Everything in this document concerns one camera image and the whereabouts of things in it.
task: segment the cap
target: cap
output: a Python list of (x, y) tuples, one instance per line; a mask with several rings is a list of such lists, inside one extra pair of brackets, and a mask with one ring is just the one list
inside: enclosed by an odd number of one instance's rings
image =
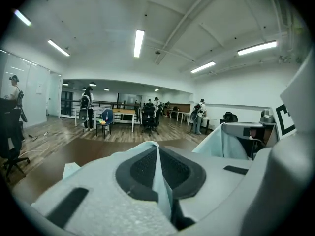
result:
[(15, 74), (9, 78), (9, 80), (14, 80), (16, 82), (19, 82), (18, 76), (16, 76)]

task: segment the doorway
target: doorway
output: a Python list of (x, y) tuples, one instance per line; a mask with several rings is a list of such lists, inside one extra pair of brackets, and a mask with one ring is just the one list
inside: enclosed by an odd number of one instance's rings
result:
[(49, 116), (59, 117), (59, 94), (61, 86), (61, 76), (55, 72), (50, 72), (48, 80), (47, 107), (46, 113)]

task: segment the wooden floor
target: wooden floor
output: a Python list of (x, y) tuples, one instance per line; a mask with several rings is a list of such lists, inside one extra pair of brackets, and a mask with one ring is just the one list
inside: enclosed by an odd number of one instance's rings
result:
[[(153, 133), (152, 136), (149, 137), (146, 133), (141, 134), (142, 127), (139, 125), (135, 125), (134, 132), (132, 133), (130, 124), (116, 123), (112, 128), (112, 134), (106, 133), (104, 140), (100, 128), (99, 134), (96, 137), (95, 130), (83, 133), (81, 127), (75, 127), (74, 119), (48, 117), (46, 123), (24, 130), (26, 141), (23, 142), (21, 155), (26, 152), (25, 156), (27, 155), (29, 157), (31, 163), (27, 164), (26, 162), (22, 162), (19, 165), (27, 175), (30, 171), (41, 165), (46, 157), (57, 152), (61, 147), (67, 145), (75, 138), (119, 143), (141, 143), (144, 141), (160, 142), (185, 139), (197, 145), (206, 137), (206, 135), (191, 134), (189, 133), (190, 126), (187, 126), (186, 123), (180, 123), (180, 121), (176, 122), (176, 120), (166, 117), (161, 117), (157, 129), (159, 135)], [(44, 137), (43, 134), (45, 132), (48, 132), (48, 135)], [(33, 137), (38, 136), (38, 138), (32, 141), (32, 138), (28, 137), (28, 135), (32, 135)], [(3, 168), (1, 168), (0, 172), (2, 175), (5, 174)], [(21, 179), (21, 174), (14, 167), (10, 173), (10, 187), (14, 186)]]

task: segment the black office chair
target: black office chair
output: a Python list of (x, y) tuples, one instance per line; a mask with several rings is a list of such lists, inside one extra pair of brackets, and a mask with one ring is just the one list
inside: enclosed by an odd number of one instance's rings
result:
[(149, 136), (151, 136), (152, 131), (154, 131), (159, 134), (159, 132), (156, 130), (159, 120), (154, 117), (154, 111), (155, 107), (150, 105), (148, 106), (148, 104), (146, 104), (146, 106), (143, 108), (142, 125), (144, 129), (141, 131), (141, 133), (148, 131)]
[[(0, 157), (7, 159), (3, 167), (7, 170), (5, 178), (10, 183), (9, 173), (12, 167), (15, 166), (23, 176), (26, 176), (17, 163), (27, 161), (30, 163), (28, 157), (19, 158), (22, 147), (20, 132), (19, 132), (19, 109), (14, 108), (13, 101), (0, 99)], [(8, 138), (11, 138), (14, 148), (9, 149)]]
[(220, 124), (225, 122), (237, 122), (237, 116), (232, 114), (231, 112), (225, 112), (223, 119), (220, 119)]

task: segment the backpack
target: backpack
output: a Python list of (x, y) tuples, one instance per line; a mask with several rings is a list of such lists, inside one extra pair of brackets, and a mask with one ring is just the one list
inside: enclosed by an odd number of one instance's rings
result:
[(90, 98), (88, 95), (83, 95), (81, 97), (81, 100), (80, 100), (80, 108), (86, 108), (86, 109), (89, 109), (91, 106), (90, 104)]

